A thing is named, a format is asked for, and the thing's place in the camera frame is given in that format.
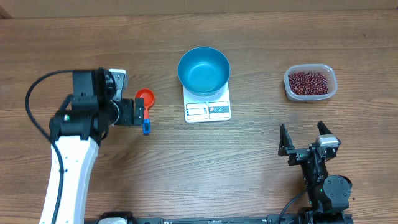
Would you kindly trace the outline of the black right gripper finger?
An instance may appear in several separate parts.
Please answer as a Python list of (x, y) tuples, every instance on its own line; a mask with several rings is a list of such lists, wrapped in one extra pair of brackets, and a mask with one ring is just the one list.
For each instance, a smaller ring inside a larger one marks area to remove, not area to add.
[(280, 126), (280, 143), (279, 143), (278, 155), (287, 156), (290, 154), (292, 150), (294, 150), (294, 145), (285, 128), (285, 125), (282, 124)]
[(323, 121), (319, 121), (317, 123), (317, 128), (319, 130), (320, 135), (332, 134), (332, 132), (326, 127)]

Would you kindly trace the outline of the orange measuring scoop blue handle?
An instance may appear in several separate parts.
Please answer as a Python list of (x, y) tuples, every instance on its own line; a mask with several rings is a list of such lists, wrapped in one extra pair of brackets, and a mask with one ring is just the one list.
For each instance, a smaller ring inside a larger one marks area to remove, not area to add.
[(143, 88), (136, 93), (136, 98), (144, 99), (144, 120), (142, 128), (143, 128), (143, 134), (149, 135), (151, 131), (149, 110), (155, 103), (154, 92), (148, 88)]

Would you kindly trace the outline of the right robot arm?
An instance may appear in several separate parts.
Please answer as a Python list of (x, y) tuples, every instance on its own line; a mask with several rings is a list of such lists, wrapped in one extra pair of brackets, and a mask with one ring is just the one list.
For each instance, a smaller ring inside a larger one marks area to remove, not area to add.
[[(292, 198), (278, 216), (278, 223), (336, 223), (350, 224), (353, 218), (345, 214), (349, 208), (352, 182), (342, 175), (330, 175), (326, 161), (336, 157), (341, 141), (326, 127), (317, 123), (319, 136), (306, 149), (296, 149), (285, 128), (280, 126), (279, 156), (287, 156), (288, 165), (299, 165), (305, 181), (305, 190)], [(309, 207), (302, 207), (295, 215), (286, 211), (304, 194), (308, 195)]]

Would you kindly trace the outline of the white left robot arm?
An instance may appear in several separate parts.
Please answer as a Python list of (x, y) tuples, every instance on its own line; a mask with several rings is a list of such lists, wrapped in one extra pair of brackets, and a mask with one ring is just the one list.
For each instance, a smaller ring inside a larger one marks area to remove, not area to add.
[(72, 82), (72, 94), (49, 122), (52, 162), (41, 223), (83, 223), (102, 140), (112, 126), (144, 123), (144, 99), (123, 98), (125, 70), (74, 70)]

